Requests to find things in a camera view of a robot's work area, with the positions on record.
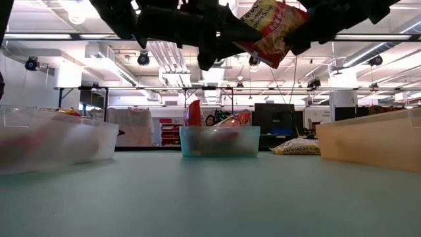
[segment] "plastic bag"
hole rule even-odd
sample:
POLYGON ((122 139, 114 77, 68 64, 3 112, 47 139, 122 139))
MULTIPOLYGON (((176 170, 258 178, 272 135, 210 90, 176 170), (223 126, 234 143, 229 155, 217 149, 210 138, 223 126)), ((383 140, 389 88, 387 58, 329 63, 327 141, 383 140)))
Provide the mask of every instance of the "plastic bag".
POLYGON ((258 0, 241 20, 262 32, 257 42, 236 42, 235 44, 259 58, 262 62, 278 68, 290 48, 284 37, 308 20, 306 12, 276 0, 258 0))
POLYGON ((278 155, 320 155, 318 140, 302 138, 292 139, 270 150, 278 155))
POLYGON ((236 115, 231 115, 225 120, 215 124, 214 126, 247 126, 250 124, 251 113, 238 113, 236 115))
POLYGON ((200 101, 193 101, 189 107, 184 110, 184 126, 204 126, 205 120, 200 110, 200 101))

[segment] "ceiling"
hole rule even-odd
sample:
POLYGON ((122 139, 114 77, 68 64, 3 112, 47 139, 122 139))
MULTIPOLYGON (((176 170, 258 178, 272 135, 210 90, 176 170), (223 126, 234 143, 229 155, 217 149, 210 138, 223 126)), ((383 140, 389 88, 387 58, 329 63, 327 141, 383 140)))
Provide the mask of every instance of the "ceiling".
MULTIPOLYGON (((253 4, 253 0, 239 0, 238 15, 245 14, 253 4)), ((112 33, 110 28, 99 18, 88 1, 83 2, 84 16, 83 23, 76 22, 71 17, 76 14, 72 6, 77 2, 73 0, 43 1, 43 0, 15 0, 11 19, 9 20, 9 32, 78 32, 78 33, 112 33)), ((301 7, 296 0, 288 0, 287 4, 301 7)), ((419 0, 401 0, 394 5, 391 13, 377 25, 370 21, 352 27, 342 33, 356 34, 389 34, 396 33, 397 28, 420 16, 421 2, 419 0)), ((85 47, 87 42, 83 41, 14 41, 9 42, 8 47, 23 49, 58 49, 67 55, 77 59, 82 63, 85 58, 85 47)), ((139 66, 137 57, 142 50, 134 41, 114 41, 101 43, 109 46, 116 53, 116 62, 136 77, 136 80, 146 86, 162 86, 159 80, 160 66, 152 54, 149 54, 151 62, 147 66, 139 66)), ((312 44, 311 49, 298 57, 289 53, 281 62, 278 69, 271 69, 261 63, 256 72, 251 72, 248 64, 248 54, 244 53, 238 57, 230 57, 226 60, 225 71, 223 73, 223 85, 235 86, 238 76, 243 77, 244 86, 268 87, 276 86, 276 82, 282 86, 292 86, 294 82, 303 85, 312 78, 310 74, 316 70, 314 76, 322 81, 322 85, 328 85, 328 64, 332 59, 343 59, 357 51, 367 47, 371 43, 356 42, 335 42, 320 45, 312 44)), ((381 80, 388 76, 399 75, 405 70, 421 65, 421 45, 419 43, 402 43, 389 51, 381 54, 384 63, 379 67, 369 67, 368 65, 358 65, 352 68, 357 74, 359 86, 368 86, 376 80, 381 80)), ((203 81, 203 77, 197 65, 198 50, 194 47, 185 46, 182 55, 186 66, 191 73, 192 83, 203 81)), ((104 85, 121 85, 117 83, 119 78, 103 68, 92 68, 97 73, 103 75, 99 80, 104 85)), ((387 87, 400 86, 403 83, 421 80, 421 73, 411 74, 410 77, 402 76, 384 84, 387 87)))

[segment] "light green tabletop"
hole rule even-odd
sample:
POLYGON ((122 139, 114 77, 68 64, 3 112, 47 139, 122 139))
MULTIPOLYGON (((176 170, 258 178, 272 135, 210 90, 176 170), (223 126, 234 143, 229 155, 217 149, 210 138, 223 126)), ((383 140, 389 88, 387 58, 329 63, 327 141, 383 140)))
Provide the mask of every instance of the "light green tabletop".
POLYGON ((0 176, 0 236, 421 236, 421 174, 271 153, 114 158, 0 176))

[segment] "teal plastic container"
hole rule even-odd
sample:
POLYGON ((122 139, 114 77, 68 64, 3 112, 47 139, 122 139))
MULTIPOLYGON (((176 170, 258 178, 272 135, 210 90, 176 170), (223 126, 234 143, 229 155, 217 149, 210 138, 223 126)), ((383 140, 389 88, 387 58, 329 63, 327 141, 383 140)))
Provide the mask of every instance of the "teal plastic container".
POLYGON ((257 157, 260 126, 180 127, 184 157, 257 157))

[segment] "table surface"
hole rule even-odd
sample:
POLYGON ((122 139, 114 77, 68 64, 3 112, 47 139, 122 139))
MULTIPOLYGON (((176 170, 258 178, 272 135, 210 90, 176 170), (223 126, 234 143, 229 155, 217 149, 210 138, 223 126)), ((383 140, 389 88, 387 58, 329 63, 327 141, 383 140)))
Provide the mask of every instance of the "table surface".
POLYGON ((421 236, 421 174, 319 156, 114 161, 0 176, 2 236, 421 236))

